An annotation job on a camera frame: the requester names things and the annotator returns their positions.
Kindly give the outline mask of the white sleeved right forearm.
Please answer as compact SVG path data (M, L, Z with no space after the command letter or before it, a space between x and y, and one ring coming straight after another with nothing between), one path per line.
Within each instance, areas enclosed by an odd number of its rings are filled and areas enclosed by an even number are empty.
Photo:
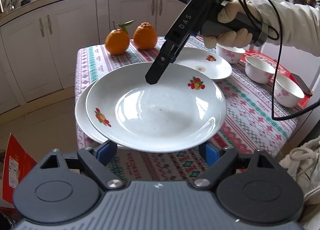
M279 31L276 12L283 28L283 45L319 57L319 9L289 2L250 0L249 9L264 23Z

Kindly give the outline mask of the white gloved right hand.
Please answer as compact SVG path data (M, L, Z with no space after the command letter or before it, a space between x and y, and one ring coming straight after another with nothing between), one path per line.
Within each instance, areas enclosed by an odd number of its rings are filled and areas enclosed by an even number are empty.
M241 3L227 3L213 20L207 20L200 31L206 48L217 44L225 47L244 48L255 41L260 32L250 24Z

